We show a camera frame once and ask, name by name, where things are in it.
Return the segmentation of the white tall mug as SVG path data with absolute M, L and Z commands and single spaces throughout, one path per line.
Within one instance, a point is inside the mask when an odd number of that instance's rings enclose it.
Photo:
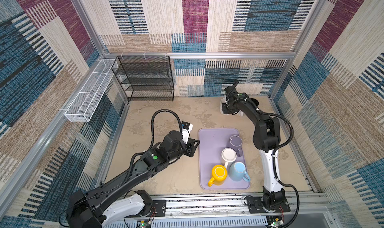
M 220 113 L 222 115 L 233 115 L 233 116 L 243 116 L 244 113 L 242 111 L 239 111 L 239 112 L 232 112 L 232 111 L 229 111 L 228 110 L 228 107 L 227 107 L 227 102 L 226 102 L 226 99 L 223 98 L 221 99 L 221 104 L 220 104 Z

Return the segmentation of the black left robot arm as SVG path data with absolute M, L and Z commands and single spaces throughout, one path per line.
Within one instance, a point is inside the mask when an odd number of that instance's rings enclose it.
M 69 227 L 105 228 L 128 216 L 148 215 L 153 200 L 146 191 L 136 191 L 125 199 L 122 196 L 183 155 L 193 157 L 200 141 L 188 135 L 183 138 L 181 132 L 172 130 L 162 142 L 134 154 L 129 168 L 117 177 L 86 193 L 73 193 L 65 215 Z

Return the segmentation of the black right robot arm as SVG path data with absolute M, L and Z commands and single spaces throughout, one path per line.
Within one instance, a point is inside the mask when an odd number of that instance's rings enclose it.
M 276 114 L 259 109 L 259 102 L 236 90 L 238 81 L 225 88 L 225 112 L 242 111 L 254 124 L 253 143 L 259 150 L 264 169 L 263 208 L 273 212 L 286 202 L 284 186 L 278 172 L 278 149 L 281 142 L 280 121 Z

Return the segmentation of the black mug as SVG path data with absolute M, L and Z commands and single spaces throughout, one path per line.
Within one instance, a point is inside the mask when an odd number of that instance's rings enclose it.
M 259 106 L 259 101 L 257 99 L 251 98 L 251 101 L 256 105 Z

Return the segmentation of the yellow mug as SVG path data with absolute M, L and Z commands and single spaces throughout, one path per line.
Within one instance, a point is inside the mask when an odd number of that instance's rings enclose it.
M 212 169 L 212 177 L 208 182 L 208 186 L 221 186 L 228 176 L 227 169 L 223 165 L 215 165 Z

